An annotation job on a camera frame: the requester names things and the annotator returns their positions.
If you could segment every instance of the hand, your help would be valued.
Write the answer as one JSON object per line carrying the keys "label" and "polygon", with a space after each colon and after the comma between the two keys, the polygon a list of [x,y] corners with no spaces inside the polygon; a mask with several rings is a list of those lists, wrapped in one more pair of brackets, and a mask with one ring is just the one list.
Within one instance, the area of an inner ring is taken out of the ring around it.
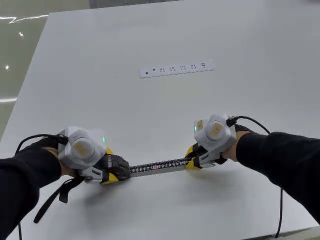
{"label": "hand", "polygon": [[221,156],[224,159],[231,159],[234,162],[237,162],[237,144],[239,142],[239,139],[245,135],[250,133],[249,131],[237,131],[236,132],[236,142],[227,150],[221,153]]}
{"label": "hand", "polygon": [[[49,151],[50,153],[52,153],[56,159],[58,160],[58,150],[53,148],[53,147],[43,147],[43,149]],[[76,177],[77,176],[77,171],[75,169],[69,168],[65,165],[63,165],[61,162],[60,166],[61,166],[61,176],[63,175],[69,175],[71,177]]]}

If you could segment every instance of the black strap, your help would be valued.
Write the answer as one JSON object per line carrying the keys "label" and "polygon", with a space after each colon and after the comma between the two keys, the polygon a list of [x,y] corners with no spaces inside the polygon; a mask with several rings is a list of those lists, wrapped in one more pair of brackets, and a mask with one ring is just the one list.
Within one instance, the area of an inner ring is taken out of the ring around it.
{"label": "black strap", "polygon": [[68,202],[68,193],[70,192],[70,190],[82,183],[84,179],[85,177],[83,176],[77,176],[62,183],[62,185],[45,201],[45,203],[39,209],[33,222],[37,224],[41,220],[41,218],[45,215],[46,211],[59,194],[59,200],[66,204]]}
{"label": "black strap", "polygon": [[77,176],[76,178],[72,179],[71,181],[62,184],[60,187],[60,196],[59,200],[60,202],[67,203],[68,202],[68,194],[71,189],[78,186],[80,183],[82,183],[85,180],[84,176]]}

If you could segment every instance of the white device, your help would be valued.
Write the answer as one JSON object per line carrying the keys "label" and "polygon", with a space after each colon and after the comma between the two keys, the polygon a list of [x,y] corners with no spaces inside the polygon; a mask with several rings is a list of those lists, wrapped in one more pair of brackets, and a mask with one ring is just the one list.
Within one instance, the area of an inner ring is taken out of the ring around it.
{"label": "white device", "polygon": [[69,126],[60,134],[68,137],[59,144],[58,159],[69,168],[78,170],[87,182],[101,182],[102,171],[93,167],[106,153],[107,143],[102,130],[85,130]]}
{"label": "white device", "polygon": [[224,115],[213,114],[210,119],[198,120],[193,123],[194,139],[208,152],[199,157],[203,168],[215,165],[220,154],[229,149],[237,140],[235,126],[228,126]]}

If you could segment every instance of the yellow plastic part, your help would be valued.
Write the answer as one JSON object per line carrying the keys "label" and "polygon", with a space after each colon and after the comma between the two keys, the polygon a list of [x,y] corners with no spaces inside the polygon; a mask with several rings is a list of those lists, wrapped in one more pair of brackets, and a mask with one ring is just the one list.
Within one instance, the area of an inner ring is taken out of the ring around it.
{"label": "yellow plastic part", "polygon": [[106,154],[115,155],[108,147],[106,147]]}
{"label": "yellow plastic part", "polygon": [[201,168],[198,168],[194,165],[194,158],[192,158],[192,160],[190,162],[188,162],[188,164],[185,166],[185,169],[188,170],[201,170]]}
{"label": "yellow plastic part", "polygon": [[105,185],[105,184],[112,184],[112,183],[116,183],[118,182],[118,178],[113,175],[111,172],[109,172],[109,180],[108,181],[105,181],[103,183],[101,183],[102,185]]}
{"label": "yellow plastic part", "polygon": [[189,147],[189,149],[188,149],[188,151],[186,151],[186,154],[184,155],[184,157],[187,157],[187,155],[188,155],[189,153],[192,153],[193,149],[194,149],[194,146],[193,146],[193,145],[192,145],[191,147]]}

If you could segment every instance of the yellow label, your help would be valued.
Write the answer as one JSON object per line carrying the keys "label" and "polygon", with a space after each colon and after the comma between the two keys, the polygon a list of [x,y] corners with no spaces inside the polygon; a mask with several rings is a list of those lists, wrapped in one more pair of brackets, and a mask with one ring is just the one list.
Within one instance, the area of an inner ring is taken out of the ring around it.
{"label": "yellow label", "polygon": [[196,123],[196,126],[197,126],[197,130],[200,131],[204,127],[202,120],[199,120]]}
{"label": "yellow label", "polygon": [[81,157],[85,157],[88,155],[88,149],[81,142],[77,142],[74,145],[74,148],[81,155]]}
{"label": "yellow label", "polygon": [[221,129],[222,129],[222,125],[219,124],[219,123],[215,123],[213,125],[213,128],[212,128],[211,132],[210,132],[211,136],[212,137],[217,137],[219,135]]}

